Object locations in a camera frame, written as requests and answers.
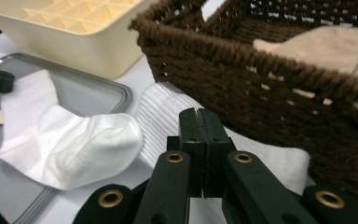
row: plastic tray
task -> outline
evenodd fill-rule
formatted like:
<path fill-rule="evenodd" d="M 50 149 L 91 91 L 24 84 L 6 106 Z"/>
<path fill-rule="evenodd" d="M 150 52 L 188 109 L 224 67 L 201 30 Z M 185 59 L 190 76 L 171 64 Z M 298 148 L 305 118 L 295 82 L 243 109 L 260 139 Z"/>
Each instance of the plastic tray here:
<path fill-rule="evenodd" d="M 36 57 L 111 79 L 142 56 L 128 26 L 153 1 L 0 0 L 0 29 Z"/>
<path fill-rule="evenodd" d="M 16 78 L 42 69 L 49 71 L 60 105 L 78 116 L 125 112 L 131 103 L 130 88 L 113 81 L 23 54 L 0 60 L 0 70 L 8 71 Z M 0 146 L 2 140 L 3 128 L 0 126 Z M 55 192 L 56 189 L 36 183 L 0 161 L 0 213 L 7 222 L 31 222 Z"/>

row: metal tray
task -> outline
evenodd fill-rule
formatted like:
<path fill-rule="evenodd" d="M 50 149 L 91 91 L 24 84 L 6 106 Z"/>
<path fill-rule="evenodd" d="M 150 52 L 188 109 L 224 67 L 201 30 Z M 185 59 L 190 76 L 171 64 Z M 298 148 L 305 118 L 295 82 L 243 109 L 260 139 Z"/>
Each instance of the metal tray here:
<path fill-rule="evenodd" d="M 0 70 L 16 78 L 48 70 L 60 105 L 82 117 L 125 112 L 132 100 L 127 86 L 25 54 L 0 59 Z M 0 126 L 0 146 L 2 141 L 3 127 Z M 0 213 L 7 222 L 30 223 L 55 192 L 56 189 L 35 182 L 0 161 Z"/>

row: beige cloth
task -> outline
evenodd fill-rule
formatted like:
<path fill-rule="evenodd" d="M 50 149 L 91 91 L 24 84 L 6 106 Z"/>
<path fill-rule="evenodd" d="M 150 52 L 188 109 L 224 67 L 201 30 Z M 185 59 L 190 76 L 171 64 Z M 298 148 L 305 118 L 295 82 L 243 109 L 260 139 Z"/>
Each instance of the beige cloth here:
<path fill-rule="evenodd" d="M 358 68 L 358 28 L 323 26 L 284 43 L 257 39 L 254 47 L 297 62 L 351 75 Z"/>

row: brown wicker basket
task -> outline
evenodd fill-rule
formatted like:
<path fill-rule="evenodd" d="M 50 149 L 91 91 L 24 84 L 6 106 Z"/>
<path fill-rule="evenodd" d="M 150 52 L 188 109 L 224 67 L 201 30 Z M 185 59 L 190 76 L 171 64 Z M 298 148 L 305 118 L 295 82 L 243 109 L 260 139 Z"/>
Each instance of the brown wicker basket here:
<path fill-rule="evenodd" d="M 358 78 L 252 47 L 256 38 L 283 42 L 322 25 L 358 27 L 358 0 L 227 0 L 207 21 L 203 4 L 164 0 L 132 22 L 155 80 L 182 89 L 238 133 L 306 149 L 317 183 L 358 198 Z"/>

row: cream plastic tray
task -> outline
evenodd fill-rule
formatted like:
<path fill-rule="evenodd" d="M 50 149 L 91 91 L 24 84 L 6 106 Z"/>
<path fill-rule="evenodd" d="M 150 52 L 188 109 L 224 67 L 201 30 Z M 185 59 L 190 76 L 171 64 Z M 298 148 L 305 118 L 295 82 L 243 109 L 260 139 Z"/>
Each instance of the cream plastic tray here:
<path fill-rule="evenodd" d="M 128 26 L 156 1 L 0 0 L 0 29 L 29 54 L 111 79 L 142 56 Z"/>

